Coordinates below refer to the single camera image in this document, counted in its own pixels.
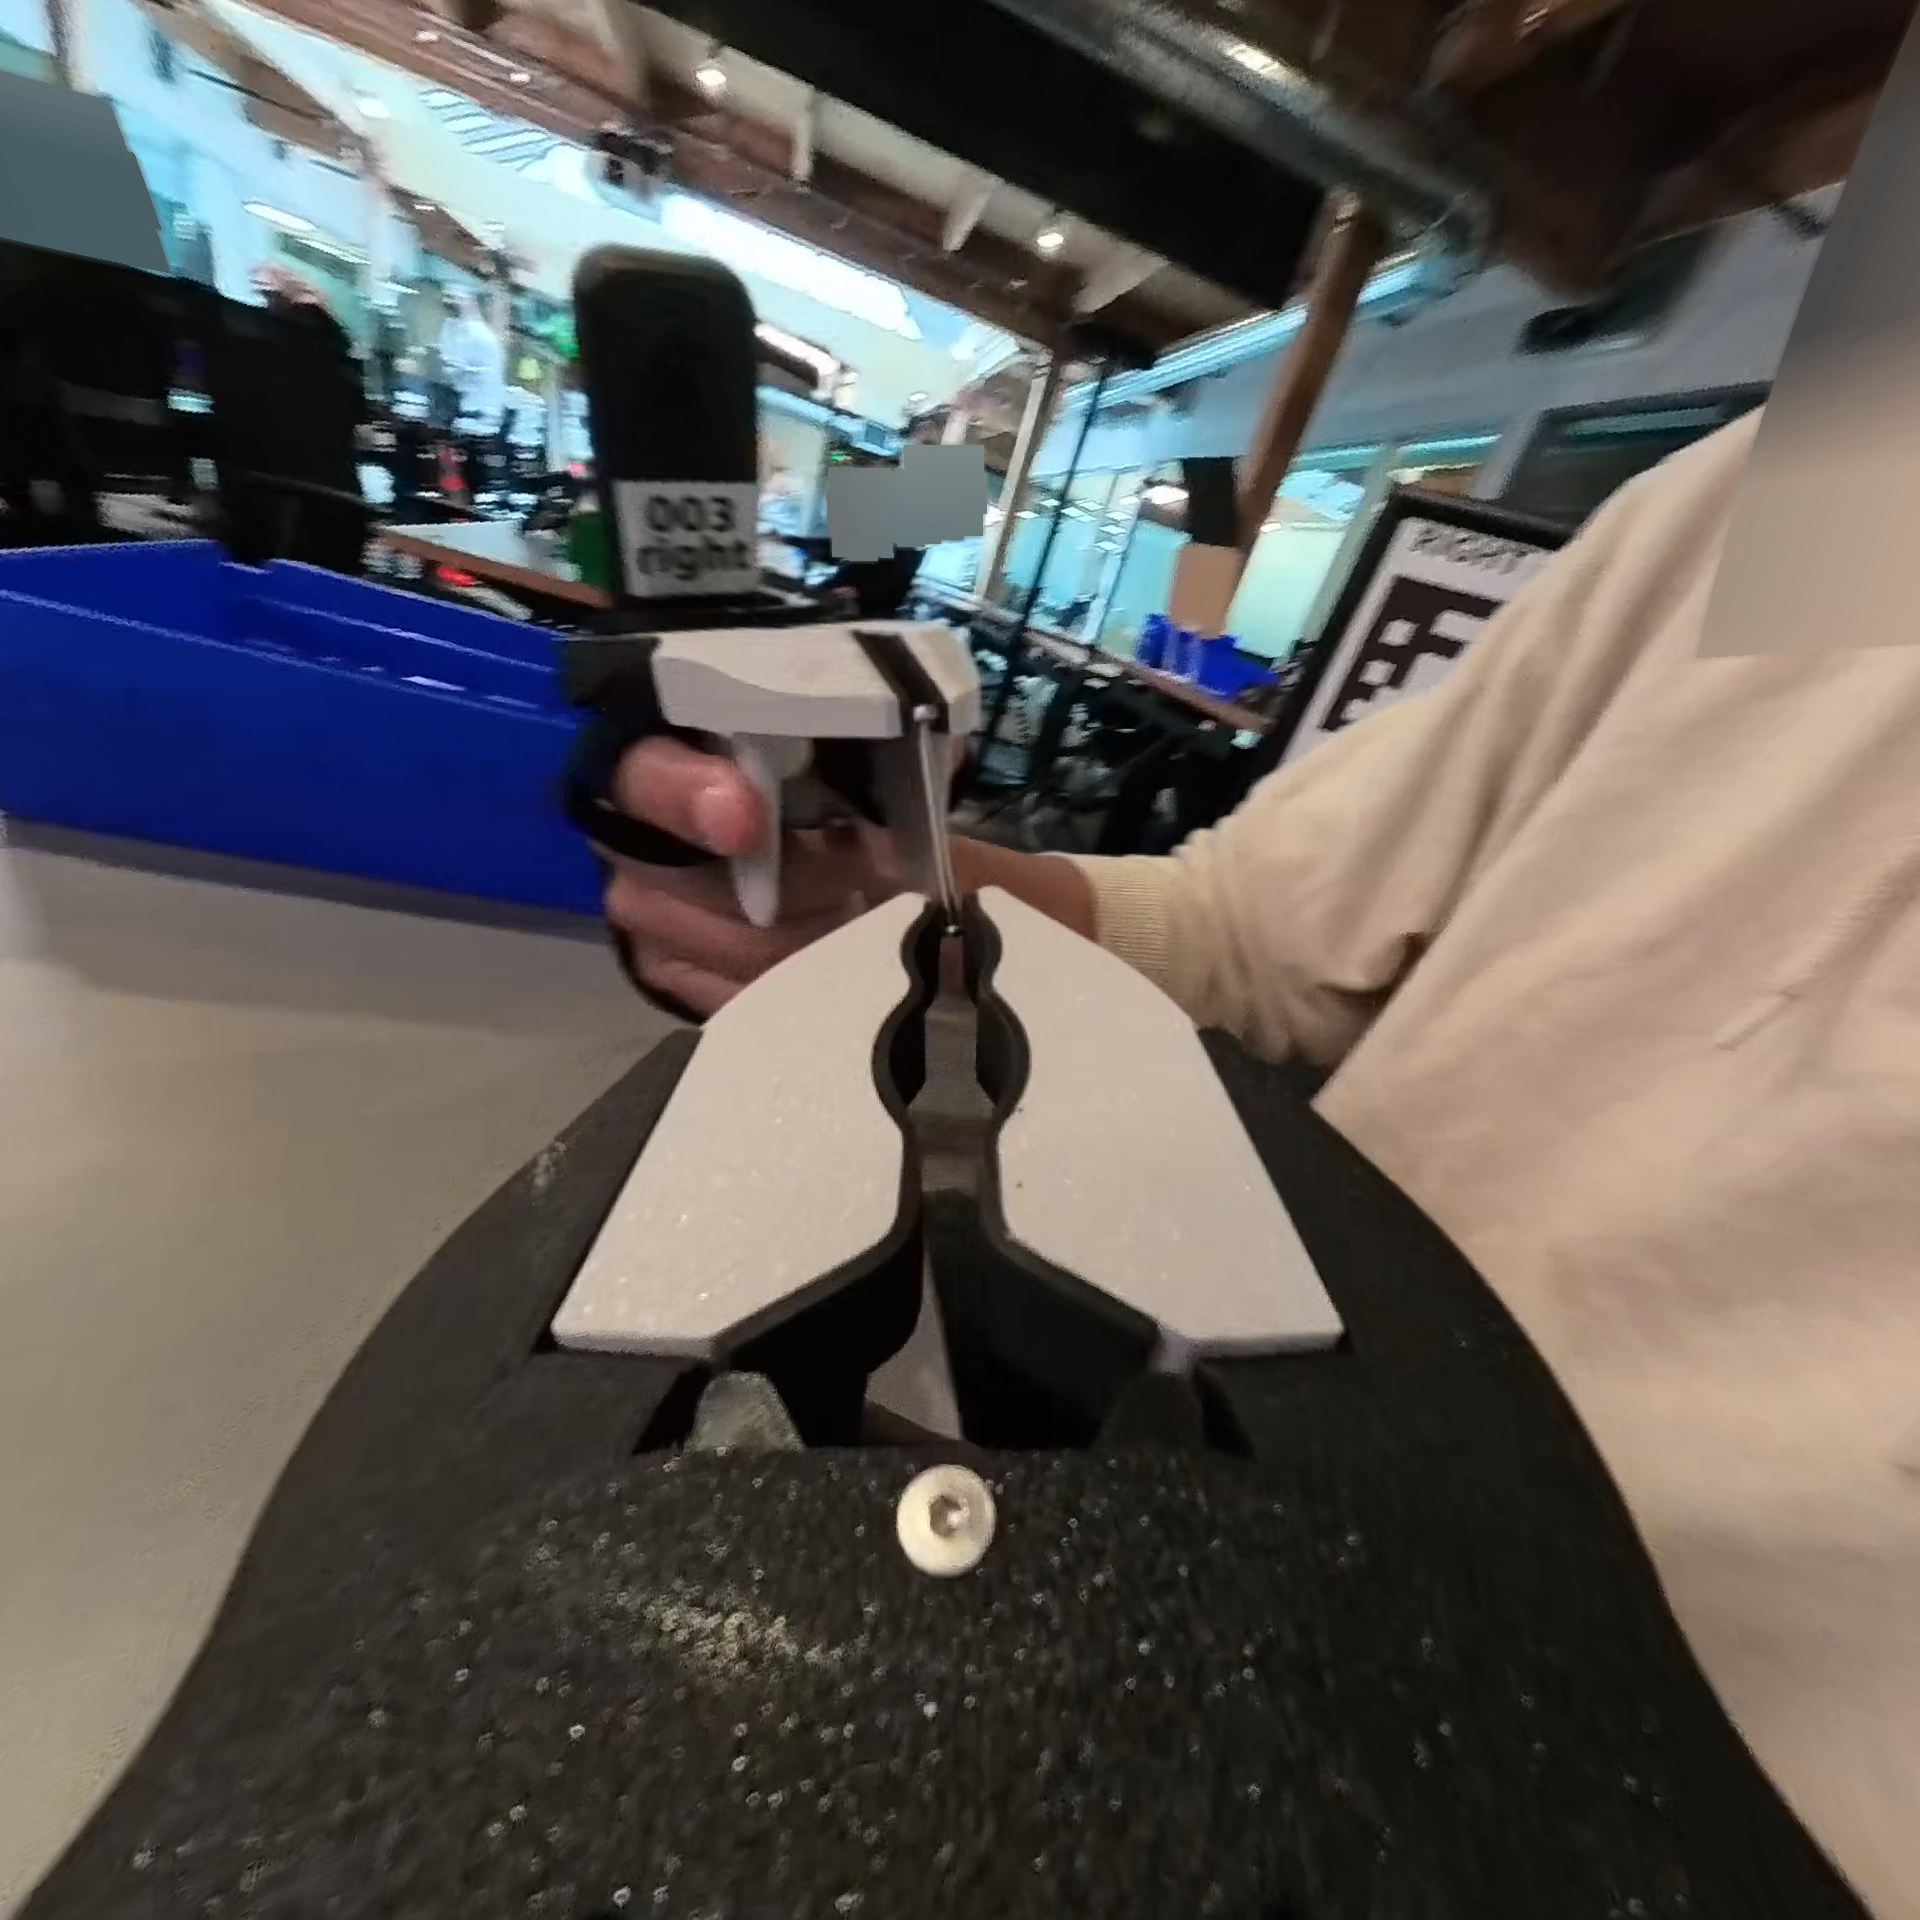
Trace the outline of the blue plastic divided bin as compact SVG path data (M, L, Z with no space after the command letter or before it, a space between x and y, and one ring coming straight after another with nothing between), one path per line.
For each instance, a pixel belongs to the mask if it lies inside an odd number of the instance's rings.
M2 802L36 826L595 917L559 639L205 541L2 558Z

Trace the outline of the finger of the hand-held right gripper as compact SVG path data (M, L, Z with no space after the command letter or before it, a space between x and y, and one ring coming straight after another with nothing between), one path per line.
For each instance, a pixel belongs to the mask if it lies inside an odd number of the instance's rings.
M656 703L672 729L709 735L894 738L918 713L862 628L664 636Z
M976 727L976 661L958 628L942 621L863 621L862 661L876 684L863 729Z

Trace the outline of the black patterned marker sign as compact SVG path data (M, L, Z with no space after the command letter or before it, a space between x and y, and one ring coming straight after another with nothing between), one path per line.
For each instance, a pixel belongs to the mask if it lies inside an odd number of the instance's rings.
M1280 763L1435 689L1568 539L1559 519L1392 487L1302 654Z

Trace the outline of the black office chair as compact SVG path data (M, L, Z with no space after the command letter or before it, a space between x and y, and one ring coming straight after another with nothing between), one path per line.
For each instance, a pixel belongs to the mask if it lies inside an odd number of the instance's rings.
M178 509L247 565L357 574L359 366L312 303L5 242L5 549L106 543L115 501Z

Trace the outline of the person's right hand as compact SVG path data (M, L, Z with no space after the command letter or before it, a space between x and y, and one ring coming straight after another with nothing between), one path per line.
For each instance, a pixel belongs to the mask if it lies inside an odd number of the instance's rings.
M693 867L613 858L606 917L640 991L686 1020L718 1012L788 956L904 891L895 838L848 814L796 833L781 852L780 919L758 927L739 907L728 862L760 850L771 815L732 759L672 735L632 745L613 782L614 806L696 849Z

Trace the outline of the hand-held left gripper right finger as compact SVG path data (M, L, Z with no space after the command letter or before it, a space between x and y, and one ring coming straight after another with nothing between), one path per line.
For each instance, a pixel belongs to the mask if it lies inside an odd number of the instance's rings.
M963 948L989 1103L952 1218L965 1438L1247 1450L1220 1370L1347 1330L1196 1025L1000 887Z

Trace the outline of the person's cream sweater torso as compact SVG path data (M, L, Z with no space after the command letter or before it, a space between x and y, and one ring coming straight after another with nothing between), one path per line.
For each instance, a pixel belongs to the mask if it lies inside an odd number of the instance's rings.
M1286 767L1336 1113L1621 1478L1719 1695L1915 1915L1915 652L1700 642L1750 411Z

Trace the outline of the long metal bolt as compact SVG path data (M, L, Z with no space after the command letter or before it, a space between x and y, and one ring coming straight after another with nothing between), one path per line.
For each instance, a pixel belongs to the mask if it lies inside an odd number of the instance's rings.
M965 909L965 890L952 863L950 841L950 789L952 789L952 735L948 734L947 708L927 701L912 713L910 740L914 772L910 786L917 806L920 891L944 909Z

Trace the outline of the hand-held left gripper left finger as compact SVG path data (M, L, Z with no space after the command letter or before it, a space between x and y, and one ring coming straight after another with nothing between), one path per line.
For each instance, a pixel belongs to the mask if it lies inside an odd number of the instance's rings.
M860 1438L924 1302L910 1103L944 917L901 897L760 975L695 1036L559 1298L564 1354L763 1377L800 1438Z

